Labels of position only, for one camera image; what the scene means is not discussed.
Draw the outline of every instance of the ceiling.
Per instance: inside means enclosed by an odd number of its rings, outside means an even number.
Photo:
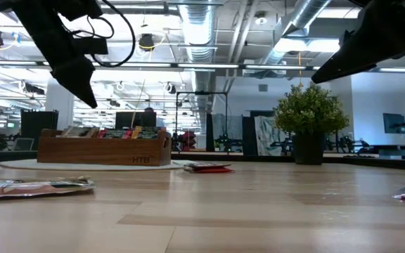
[[[140,14],[125,15],[132,24],[136,37],[142,34],[153,34],[155,48],[151,52],[145,52],[137,48],[132,62],[167,62],[167,63],[185,63],[188,62],[187,45],[185,45],[182,21],[175,15],[144,15],[147,13],[145,1],[140,3],[133,1],[111,1],[113,4],[123,6],[124,4],[135,5],[139,7]],[[229,48],[233,40],[233,31],[237,22],[243,21],[242,31],[245,29],[245,23],[248,18],[250,4],[246,9],[244,20],[238,20],[240,5],[243,1],[227,0],[224,4],[216,7],[215,23],[215,42],[214,42],[214,61],[216,63],[227,63]],[[280,17],[291,13],[296,0],[280,1],[260,1],[257,11],[264,11],[266,23],[258,25],[252,22],[250,30],[246,36],[243,50],[240,54],[240,62],[244,60],[256,60],[263,58],[275,46],[276,40],[273,33]],[[163,4],[161,1],[155,1],[157,5]],[[359,9],[348,1],[332,1],[315,20],[310,27],[309,36],[304,38],[304,42],[310,42],[320,39],[336,39],[345,29],[351,29],[355,25]],[[124,21],[118,15],[105,14],[115,28],[115,36],[108,40],[109,55],[102,56],[104,61],[120,61],[129,54],[131,50],[131,37],[129,29]],[[69,30],[91,30],[86,18],[80,18],[73,22],[62,18],[64,25]],[[99,34],[109,34],[108,26],[98,20],[91,21]],[[0,31],[4,39],[4,46],[0,50],[0,60],[33,60],[44,61],[44,57],[31,40],[24,27],[18,22],[13,13],[0,13]],[[288,65],[322,65],[332,53],[319,51],[303,51],[298,53],[287,53],[283,60]],[[385,67],[405,67],[405,57],[400,60],[389,60],[382,63]],[[296,71],[287,71],[285,77],[288,79],[299,77],[300,73]],[[304,72],[303,76],[310,77],[310,72]],[[37,96],[34,100],[21,99],[22,97],[31,97],[32,94],[23,91],[24,82],[35,85],[47,92],[47,83],[51,78],[48,68],[45,67],[8,67],[0,66],[0,96],[12,97],[0,99],[0,117],[9,119],[19,119],[17,111],[21,108],[42,110],[45,104],[44,96]],[[113,118],[116,110],[134,110],[144,109],[151,106],[156,112],[167,111],[166,115],[160,114],[167,123],[168,127],[174,126],[172,116],[175,112],[173,102],[162,102],[161,100],[175,99],[176,96],[169,94],[164,86],[172,84],[177,91],[194,91],[192,79],[194,73],[190,71],[183,72],[158,72],[158,71],[128,71],[128,70],[97,70],[91,79],[91,85],[96,94],[96,98],[112,98],[114,100],[121,98],[148,98],[152,102],[123,102],[120,100],[120,107],[113,107],[109,102],[98,102],[98,109],[90,110],[82,102],[75,102],[75,122],[76,124],[95,124],[110,127],[113,125]],[[216,83],[216,90],[220,90],[223,82]],[[104,116],[98,116],[95,112],[104,110]],[[195,103],[184,103],[179,111],[179,125],[182,129],[190,125],[191,128],[201,127],[200,115],[193,115]]]

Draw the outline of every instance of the white wall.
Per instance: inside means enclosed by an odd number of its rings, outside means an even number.
[[[405,145],[400,134],[386,134],[383,113],[405,116],[405,74],[361,73],[352,76],[354,137],[370,144]]]
[[[354,137],[354,117],[352,106],[352,80],[351,77],[343,77],[333,80],[329,87],[332,95],[337,96],[343,103],[343,112],[349,118],[349,126],[345,127],[341,132],[344,135],[353,135]]]
[[[304,86],[308,86],[310,78],[302,78]],[[217,77],[217,90],[221,91],[225,78]],[[291,85],[298,85],[299,78],[288,80],[286,78],[256,79],[251,77],[238,77],[229,91],[228,105],[233,116],[250,116],[252,110],[273,110],[278,106],[278,99],[290,92]],[[268,84],[267,92],[259,92],[259,84]],[[225,103],[218,96],[214,100],[213,113],[225,114]]]

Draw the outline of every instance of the ventilation duct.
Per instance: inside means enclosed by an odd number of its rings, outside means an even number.
[[[191,63],[211,63],[214,51],[209,46],[214,38],[214,7],[207,5],[179,6],[179,12],[183,21],[184,40],[188,45],[194,45],[187,49],[188,60]],[[214,75],[212,72],[194,72],[192,78],[194,91],[213,91]],[[201,128],[205,129],[207,113],[207,97],[197,97],[196,105],[200,116]]]
[[[168,6],[167,2],[164,2],[163,5],[157,5],[157,2],[154,3],[137,3],[136,5],[128,4],[119,8],[121,4],[115,4],[115,7],[125,15],[175,15],[179,16],[179,10],[176,6]],[[105,14],[116,14],[109,6],[101,4],[101,9]]]
[[[289,15],[279,18],[274,36],[277,38],[276,45],[270,50],[268,55],[260,61],[263,65],[277,65],[282,60],[286,52],[275,50],[282,37],[288,36],[297,31],[303,31],[308,35],[310,24],[316,19],[320,12],[330,3],[331,0],[298,0],[295,4],[295,10]],[[249,74],[251,77],[265,78],[278,77],[279,74],[272,71],[260,71]]]

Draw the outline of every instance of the wooden table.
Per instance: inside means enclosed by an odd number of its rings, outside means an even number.
[[[405,252],[405,171],[233,163],[234,174],[0,168],[92,176],[94,195],[0,201],[0,253]]]

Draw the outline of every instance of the black screen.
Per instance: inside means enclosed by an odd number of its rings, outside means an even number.
[[[33,138],[18,138],[16,140],[14,151],[29,151],[32,149],[32,144],[34,143]]]
[[[131,127],[133,112],[117,112],[115,116],[115,128]],[[136,112],[133,127],[155,127],[155,112]]]
[[[384,113],[384,128],[386,134],[405,134],[405,126],[395,126],[404,123],[403,115]]]

